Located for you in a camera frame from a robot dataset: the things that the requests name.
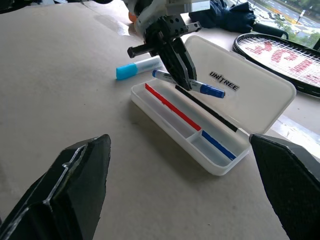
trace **marker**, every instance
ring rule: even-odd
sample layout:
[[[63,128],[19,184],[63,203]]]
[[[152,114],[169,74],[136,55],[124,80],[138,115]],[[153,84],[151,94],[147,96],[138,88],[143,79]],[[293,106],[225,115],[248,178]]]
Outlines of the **marker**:
[[[141,74],[154,69],[159,69],[163,65],[159,56],[150,57],[148,59],[130,63],[125,66],[119,66],[115,69],[116,79],[125,80],[137,74]]]
[[[171,84],[177,84],[177,82],[172,78],[172,76],[165,71],[153,70],[152,76],[154,78],[163,80],[163,81],[171,83]],[[218,88],[215,88],[213,86],[207,85],[205,83],[190,79],[190,85],[191,85],[191,91],[214,96],[214,97],[220,98],[220,99],[223,99],[225,97],[225,91],[220,90]]]

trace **robotic arm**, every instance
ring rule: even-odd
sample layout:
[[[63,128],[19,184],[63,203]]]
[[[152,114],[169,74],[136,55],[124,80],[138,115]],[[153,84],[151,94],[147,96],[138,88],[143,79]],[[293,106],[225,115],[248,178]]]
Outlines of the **robotic arm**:
[[[145,44],[129,47],[130,58],[150,53],[159,55],[167,71],[184,89],[191,90],[190,79],[197,80],[195,65],[181,36],[201,29],[199,22],[185,24],[182,13],[210,8],[209,0],[123,0],[138,18],[137,31]]]

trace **case lid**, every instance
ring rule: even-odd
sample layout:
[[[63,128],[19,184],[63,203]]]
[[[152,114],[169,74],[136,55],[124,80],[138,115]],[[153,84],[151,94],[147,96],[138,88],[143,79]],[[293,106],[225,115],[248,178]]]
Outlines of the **case lid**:
[[[248,134],[264,134],[296,96],[290,82],[202,37],[190,36],[185,46],[197,80],[225,97],[189,93]]]

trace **table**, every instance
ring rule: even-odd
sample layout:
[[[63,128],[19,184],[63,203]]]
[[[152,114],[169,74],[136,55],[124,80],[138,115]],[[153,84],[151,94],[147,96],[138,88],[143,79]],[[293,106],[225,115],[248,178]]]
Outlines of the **table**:
[[[121,4],[0,15],[2,219],[63,148],[107,133],[111,161],[95,240],[287,240],[252,153],[227,175],[210,175],[131,102],[131,87],[149,74],[115,81],[115,68],[132,61],[127,48],[142,43]],[[235,37],[215,33],[225,46]],[[293,109],[303,101],[293,104],[287,115],[302,118]],[[310,114],[317,112],[307,112],[314,121]]]

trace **racket strings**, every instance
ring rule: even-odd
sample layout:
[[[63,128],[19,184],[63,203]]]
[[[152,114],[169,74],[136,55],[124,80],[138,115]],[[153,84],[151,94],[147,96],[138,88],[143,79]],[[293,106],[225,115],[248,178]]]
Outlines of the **racket strings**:
[[[265,66],[301,82],[320,87],[320,57],[300,47],[261,37],[243,38],[238,46]]]

